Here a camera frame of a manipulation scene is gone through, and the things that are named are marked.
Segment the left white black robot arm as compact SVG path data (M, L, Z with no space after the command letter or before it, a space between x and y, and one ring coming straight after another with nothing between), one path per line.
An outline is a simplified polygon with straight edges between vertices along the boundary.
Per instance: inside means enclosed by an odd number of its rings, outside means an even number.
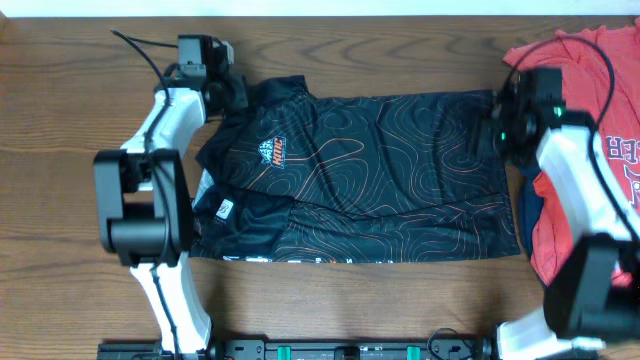
M189 262L195 219L182 160L210 117L246 107L245 87L237 75L228 80L165 77L132 137L116 150L95 155L100 241L141 286L161 332L156 352L115 346L109 354L209 358L213 324Z

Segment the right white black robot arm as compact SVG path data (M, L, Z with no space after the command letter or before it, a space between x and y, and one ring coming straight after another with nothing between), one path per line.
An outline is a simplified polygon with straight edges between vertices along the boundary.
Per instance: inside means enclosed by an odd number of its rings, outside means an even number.
M638 339L639 282L617 287L613 275L639 274L639 217L609 168L590 114L560 99L515 96L483 136L504 158L539 165L573 241L542 306L497 327L495 358L543 359Z

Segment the black orange-patterned jersey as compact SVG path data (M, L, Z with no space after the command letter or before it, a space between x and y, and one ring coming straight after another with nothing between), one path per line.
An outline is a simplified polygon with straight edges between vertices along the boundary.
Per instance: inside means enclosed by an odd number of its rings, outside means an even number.
M504 165L468 152L487 90L320 98L253 85L197 154L195 257L415 263L519 253Z

